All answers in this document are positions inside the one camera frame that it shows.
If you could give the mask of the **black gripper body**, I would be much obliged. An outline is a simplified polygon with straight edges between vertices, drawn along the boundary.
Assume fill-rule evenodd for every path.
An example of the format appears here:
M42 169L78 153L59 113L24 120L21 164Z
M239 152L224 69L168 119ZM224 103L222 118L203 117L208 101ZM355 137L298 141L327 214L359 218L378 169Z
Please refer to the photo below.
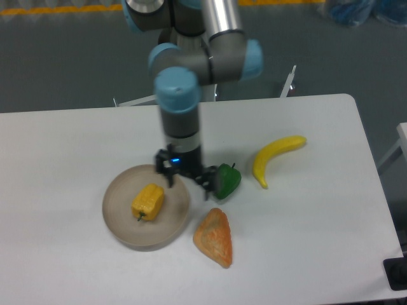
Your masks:
M178 152L172 144L168 144L166 159L169 162L169 167L165 167L165 169L169 175L179 174L195 179L203 174L204 166L202 165L200 146L191 151Z

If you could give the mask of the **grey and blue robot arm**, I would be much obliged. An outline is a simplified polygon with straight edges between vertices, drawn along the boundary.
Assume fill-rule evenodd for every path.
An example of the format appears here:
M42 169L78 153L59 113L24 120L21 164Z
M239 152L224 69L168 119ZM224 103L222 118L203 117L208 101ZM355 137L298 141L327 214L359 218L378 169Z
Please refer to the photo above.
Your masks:
M181 175L206 195L227 198L241 175L233 165L202 161L198 105L206 86L258 77L263 71L260 43L248 39L236 1L124 1L123 13L138 32L159 30L148 57L166 146L155 156L155 170Z

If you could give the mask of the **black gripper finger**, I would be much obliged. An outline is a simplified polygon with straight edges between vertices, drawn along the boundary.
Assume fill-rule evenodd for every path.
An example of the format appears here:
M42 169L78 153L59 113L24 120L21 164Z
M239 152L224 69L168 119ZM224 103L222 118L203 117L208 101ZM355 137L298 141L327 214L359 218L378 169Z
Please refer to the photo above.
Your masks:
M162 174L171 188L174 184L175 169L172 166L172 147L168 146L166 149L160 149L155 154L155 171Z
M204 189L204 200L208 200L210 194L216 194L219 191L218 167L205 167L202 173L194 178L194 181Z

